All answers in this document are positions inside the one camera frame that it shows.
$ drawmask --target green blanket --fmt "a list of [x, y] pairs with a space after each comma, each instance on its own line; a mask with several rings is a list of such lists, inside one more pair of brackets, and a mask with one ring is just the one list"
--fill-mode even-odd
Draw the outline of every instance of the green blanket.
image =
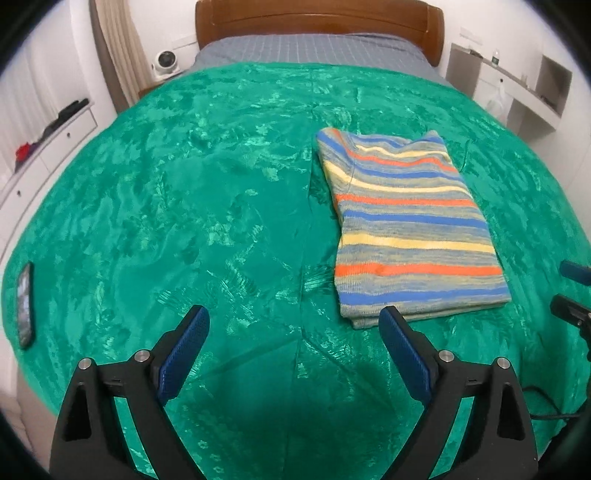
[[[552, 295], [591, 303], [559, 262], [591, 248], [557, 182], [521, 140], [448, 87], [345, 66], [236, 64], [173, 81], [91, 141], [39, 208], [5, 273], [7, 335], [57, 412], [76, 362], [150, 347], [193, 303], [208, 340], [166, 410], [209, 479], [379, 478], [421, 405], [378, 330], [339, 316], [339, 223], [315, 152], [335, 127], [445, 140], [491, 229], [513, 302], [413, 323], [462, 359], [513, 363], [564, 411], [584, 398], [586, 347]], [[22, 352], [15, 285], [35, 264], [37, 339]], [[536, 413], [552, 413], [528, 396]], [[443, 457], [449, 467], [466, 400]], [[121, 404], [135, 460], [151, 472]], [[560, 425], [536, 422], [542, 449]]]

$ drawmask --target folded sweater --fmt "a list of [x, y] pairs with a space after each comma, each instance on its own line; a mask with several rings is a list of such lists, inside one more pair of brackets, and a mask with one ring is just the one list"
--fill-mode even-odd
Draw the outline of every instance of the folded sweater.
[[317, 134], [342, 224], [335, 286], [353, 327], [395, 305], [408, 320], [501, 306], [509, 289], [486, 220], [444, 141]]

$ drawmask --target metal screw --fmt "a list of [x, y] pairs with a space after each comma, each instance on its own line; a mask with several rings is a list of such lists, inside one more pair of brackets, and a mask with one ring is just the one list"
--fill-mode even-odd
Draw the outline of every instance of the metal screw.
[[150, 358], [150, 350], [138, 350], [134, 355], [136, 362], [145, 362], [148, 358]]
[[504, 356], [500, 356], [498, 359], [496, 359], [496, 364], [505, 370], [511, 366], [511, 362], [509, 362], [509, 360], [507, 360]]
[[441, 350], [441, 352], [439, 352], [439, 358], [444, 362], [451, 362], [455, 357], [456, 356], [453, 352], [450, 352], [449, 350]]
[[86, 370], [88, 367], [92, 365], [92, 360], [90, 358], [83, 358], [78, 362], [78, 368], [80, 370]]

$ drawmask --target black cable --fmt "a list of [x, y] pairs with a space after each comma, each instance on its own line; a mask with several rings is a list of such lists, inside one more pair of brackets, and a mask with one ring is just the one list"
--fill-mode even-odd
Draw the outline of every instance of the black cable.
[[534, 413], [530, 413], [530, 418], [532, 420], [568, 420], [568, 419], [576, 419], [580, 416], [580, 413], [562, 413], [554, 400], [540, 387], [536, 385], [528, 385], [527, 387], [522, 388], [524, 392], [532, 391], [536, 392], [540, 397], [545, 399], [554, 409], [556, 414], [551, 415], [536, 415]]
[[561, 413], [558, 415], [535, 415], [530, 413], [530, 418], [532, 420], [568, 420], [568, 419], [578, 419], [580, 414], [578, 413]]

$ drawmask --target gray bed sheet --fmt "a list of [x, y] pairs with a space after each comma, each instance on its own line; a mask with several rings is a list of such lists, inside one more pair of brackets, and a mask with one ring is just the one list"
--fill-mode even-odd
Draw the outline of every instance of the gray bed sheet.
[[394, 35], [369, 33], [246, 35], [223, 38], [201, 50], [187, 72], [243, 61], [376, 67], [451, 86], [413, 43]]

